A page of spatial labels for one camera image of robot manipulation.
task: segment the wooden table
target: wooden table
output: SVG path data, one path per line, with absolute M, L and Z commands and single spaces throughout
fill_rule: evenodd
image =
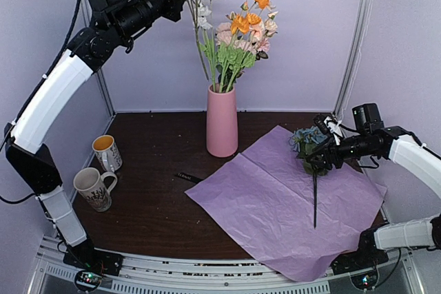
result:
M 250 256 L 185 191 L 185 172 L 206 178 L 233 157 L 205 148 L 205 112 L 119 114 L 108 134 L 123 157 L 112 207 L 95 212 L 80 195 L 74 209 L 98 248 L 169 258 L 243 259 Z M 247 149 L 276 125 L 311 127 L 315 113 L 238 114 L 239 148 Z M 101 170 L 94 159 L 92 167 Z

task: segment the lavender backdrop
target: lavender backdrop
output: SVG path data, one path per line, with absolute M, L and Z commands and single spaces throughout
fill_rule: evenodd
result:
M 353 126 L 352 107 L 376 102 L 386 125 L 415 132 L 441 153 L 440 37 L 441 0 L 373 0 L 345 124 Z M 412 174 L 388 161 L 380 165 L 368 174 L 388 186 L 385 209 L 392 222 L 441 211 L 440 199 Z M 415 255 L 426 293 L 439 293 L 441 254 Z
M 75 0 L 0 0 L 0 128 L 14 119 L 59 51 Z M 51 128 L 51 149 L 64 187 L 90 154 L 93 138 L 108 121 L 95 79 L 83 86 Z M 31 192 L 0 155 L 0 195 L 15 200 Z M 37 201 L 0 202 L 0 293 L 22 293 L 43 233 L 52 229 Z
M 214 21 L 244 0 L 219 0 Z M 247 71 L 237 85 L 238 108 L 331 110 L 351 46 L 359 0 L 271 0 L 280 34 L 270 59 Z M 117 111 L 206 109 L 205 80 L 189 13 L 158 20 L 126 55 L 119 50 L 104 67 Z

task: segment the pink vase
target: pink vase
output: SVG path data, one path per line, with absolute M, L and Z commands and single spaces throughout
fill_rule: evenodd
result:
M 218 158 L 233 155 L 238 147 L 236 90 L 228 93 L 208 89 L 207 150 Z

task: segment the mug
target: mug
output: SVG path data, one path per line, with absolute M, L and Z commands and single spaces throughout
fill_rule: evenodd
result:
M 104 170 L 115 172 L 123 165 L 123 159 L 112 136 L 99 136 L 92 143 L 92 148 Z
M 104 185 L 104 180 L 107 177 L 113 177 L 113 182 L 109 188 Z M 76 174 L 74 187 L 93 209 L 103 212 L 112 205 L 110 192 L 115 188 L 117 182 L 118 178 L 113 172 L 108 171 L 100 175 L 98 169 L 85 168 Z

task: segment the mug with printed text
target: mug with printed text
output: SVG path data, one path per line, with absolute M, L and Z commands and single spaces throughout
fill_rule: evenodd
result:
M 96 158 L 106 171 L 115 172 L 123 165 L 123 159 L 112 136 L 99 136 L 92 144 Z
M 104 180 L 112 177 L 113 181 L 107 188 Z M 74 187 L 93 209 L 99 212 L 106 211 L 112 205 L 110 192 L 115 188 L 118 178 L 113 172 L 105 172 L 100 175 L 98 169 L 85 168 L 76 174 L 74 178 Z

